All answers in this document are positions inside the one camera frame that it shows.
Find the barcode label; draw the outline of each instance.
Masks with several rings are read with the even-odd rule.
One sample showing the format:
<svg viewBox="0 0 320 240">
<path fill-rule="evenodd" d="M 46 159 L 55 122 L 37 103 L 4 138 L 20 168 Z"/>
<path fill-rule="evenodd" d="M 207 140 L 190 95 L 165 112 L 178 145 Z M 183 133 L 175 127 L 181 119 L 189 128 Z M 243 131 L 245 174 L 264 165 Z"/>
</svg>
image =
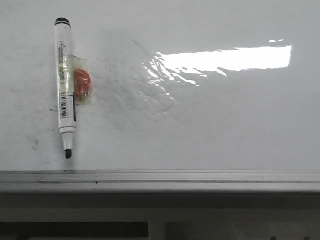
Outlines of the barcode label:
<svg viewBox="0 0 320 240">
<path fill-rule="evenodd" d="M 60 93 L 60 119 L 69 118 L 68 95 L 66 92 Z"/>
</svg>

